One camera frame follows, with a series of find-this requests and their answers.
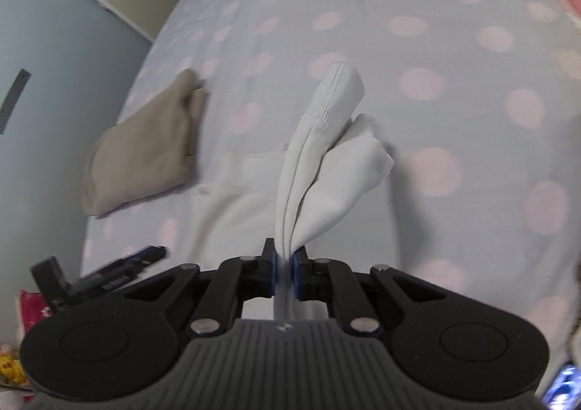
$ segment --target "bed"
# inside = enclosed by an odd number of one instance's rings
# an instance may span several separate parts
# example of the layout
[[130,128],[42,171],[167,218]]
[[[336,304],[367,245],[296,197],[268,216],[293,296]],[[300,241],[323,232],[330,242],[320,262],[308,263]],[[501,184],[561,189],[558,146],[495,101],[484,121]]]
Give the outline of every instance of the bed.
[[391,264],[527,318],[551,377],[581,246],[581,36],[557,0],[181,0],[119,120],[195,69],[209,94],[196,173],[91,218],[82,272],[147,244],[171,250],[150,274],[259,254],[287,144],[337,60],[360,72],[357,112],[395,167],[309,254]]

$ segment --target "yellow toy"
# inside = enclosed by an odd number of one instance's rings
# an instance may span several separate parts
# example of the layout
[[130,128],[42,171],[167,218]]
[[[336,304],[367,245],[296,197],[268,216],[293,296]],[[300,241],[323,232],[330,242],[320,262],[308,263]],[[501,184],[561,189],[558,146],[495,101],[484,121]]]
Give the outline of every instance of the yellow toy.
[[8,380],[9,385],[20,386],[26,383],[26,376],[20,361],[13,356],[0,356],[0,375]]

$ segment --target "white sock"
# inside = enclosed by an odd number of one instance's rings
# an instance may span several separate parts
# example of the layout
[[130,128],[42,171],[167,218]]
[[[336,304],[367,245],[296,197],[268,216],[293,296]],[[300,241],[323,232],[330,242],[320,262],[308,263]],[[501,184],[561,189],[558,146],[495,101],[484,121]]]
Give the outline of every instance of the white sock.
[[374,135],[373,119],[358,115],[323,156],[317,178],[298,209],[290,250],[296,251],[336,225],[392,167],[393,159]]
[[298,206],[317,175],[323,155],[341,136],[364,93],[363,82],[354,66],[333,63],[290,141],[278,184],[274,216],[274,241],[279,254],[277,319],[286,317],[288,310],[290,240]]

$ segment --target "light blue wall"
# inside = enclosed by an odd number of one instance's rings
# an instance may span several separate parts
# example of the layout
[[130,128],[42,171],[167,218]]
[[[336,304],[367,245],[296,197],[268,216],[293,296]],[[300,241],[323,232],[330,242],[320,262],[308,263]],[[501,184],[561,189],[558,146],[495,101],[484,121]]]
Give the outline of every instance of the light blue wall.
[[0,22],[0,100],[21,68],[32,74],[0,135],[0,342],[14,342],[28,268],[54,255],[78,275],[85,156],[150,45],[93,0],[0,0]]

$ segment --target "sock cuff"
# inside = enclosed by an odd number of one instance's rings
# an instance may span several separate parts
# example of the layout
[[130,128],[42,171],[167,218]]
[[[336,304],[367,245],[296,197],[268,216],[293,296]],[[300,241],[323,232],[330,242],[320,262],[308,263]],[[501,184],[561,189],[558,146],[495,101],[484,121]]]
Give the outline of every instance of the sock cuff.
[[305,115],[329,125],[333,134],[342,130],[365,89],[355,66],[334,62],[315,92]]

